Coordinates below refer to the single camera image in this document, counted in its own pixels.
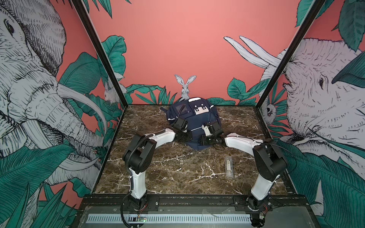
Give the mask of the navy blue student backpack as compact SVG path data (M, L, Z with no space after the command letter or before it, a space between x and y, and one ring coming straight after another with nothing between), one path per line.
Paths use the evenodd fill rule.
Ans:
M168 109L160 107L160 110L166 114L166 120L170 125L179 117L188 122L187 129L192 133L192 140L185 144L194 150L203 150L210 147L201 144L201 135L204 134L203 124L216 121L221 124L216 107L208 100L200 97L179 101L169 106Z

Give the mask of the clear plastic small case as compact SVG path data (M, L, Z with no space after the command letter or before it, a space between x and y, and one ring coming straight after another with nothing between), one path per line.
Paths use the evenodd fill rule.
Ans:
M225 171L227 178L233 178L233 162L231 156L225 157Z

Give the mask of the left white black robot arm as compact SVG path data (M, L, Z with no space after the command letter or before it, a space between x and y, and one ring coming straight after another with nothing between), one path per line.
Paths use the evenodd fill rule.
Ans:
M130 190L127 199L135 211L142 211L147 205L145 171L150 166L155 149L180 138L191 139L187 130L188 122L177 118L173 124L159 132L151 134L136 133L123 156L130 178Z

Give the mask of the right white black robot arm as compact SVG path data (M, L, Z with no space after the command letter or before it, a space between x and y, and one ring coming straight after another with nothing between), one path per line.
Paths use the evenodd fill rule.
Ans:
M222 145L234 148L254 157L258 177L247 197L251 211L262 211L274 182L281 177L288 166L281 148L272 140L255 140L237 133L223 134L217 122L202 125L204 135L201 136L203 145Z

